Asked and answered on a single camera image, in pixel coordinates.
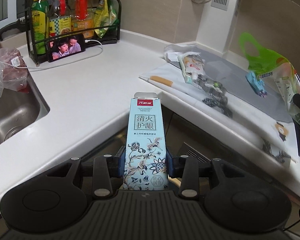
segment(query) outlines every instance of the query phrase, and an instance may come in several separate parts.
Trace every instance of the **sink drain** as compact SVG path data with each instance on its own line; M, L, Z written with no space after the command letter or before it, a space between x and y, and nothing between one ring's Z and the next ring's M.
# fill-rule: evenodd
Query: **sink drain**
M4 140L8 140L12 135L15 135L17 132L20 132L22 129L23 129L22 126L16 126L16 127L12 128L12 129L10 129L10 131L7 132Z

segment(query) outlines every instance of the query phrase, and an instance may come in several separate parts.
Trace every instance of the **plastic bag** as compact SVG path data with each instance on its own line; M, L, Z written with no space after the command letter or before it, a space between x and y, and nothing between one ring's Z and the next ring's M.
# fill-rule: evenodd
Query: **plastic bag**
M258 57L246 53L246 42L251 42L257 48ZM279 53L262 47L250 33L241 34L239 45L249 61L248 69L253 71L258 79L274 79L289 115L300 125L300 109L292 101L295 94L300 94L300 79L290 61Z
M115 12L111 0L100 0L97 10L94 13L94 27L111 26L118 22L117 13ZM95 33L102 38L108 28L96 29Z
M0 61L16 67L26 67L17 49L0 49ZM26 68L14 68L0 63L0 97L4 88L19 91L27 86L28 71Z

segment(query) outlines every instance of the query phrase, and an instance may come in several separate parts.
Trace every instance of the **white cloth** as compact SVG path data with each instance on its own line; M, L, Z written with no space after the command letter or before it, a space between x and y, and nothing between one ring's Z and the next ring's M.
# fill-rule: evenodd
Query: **white cloth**
M159 76L173 83L171 87L169 87L151 80L151 76ZM279 162L289 165L290 157L293 161L298 161L297 137L293 123L278 123L254 106L227 92L227 108L233 112L231 119L204 104L202 100L207 97L207 94L191 84L186 84L181 70L170 63L166 63L159 68L144 73L140 78L177 96L181 100L220 121L258 148L272 155ZM284 136L280 135L279 130L284 133Z

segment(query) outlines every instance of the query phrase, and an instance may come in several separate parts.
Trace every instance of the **pink plastic bag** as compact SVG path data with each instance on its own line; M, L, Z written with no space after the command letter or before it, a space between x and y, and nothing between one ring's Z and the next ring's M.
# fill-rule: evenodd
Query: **pink plastic bag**
M18 67L26 67L17 49L0 49L0 61ZM0 63L0 97L4 88L19 91L27 86L28 70Z

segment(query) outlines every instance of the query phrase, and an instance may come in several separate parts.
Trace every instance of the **toothpaste box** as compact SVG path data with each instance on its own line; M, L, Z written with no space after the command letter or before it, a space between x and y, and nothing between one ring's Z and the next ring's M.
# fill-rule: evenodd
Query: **toothpaste box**
M168 189L162 112L156 93L138 92L131 99L123 188Z

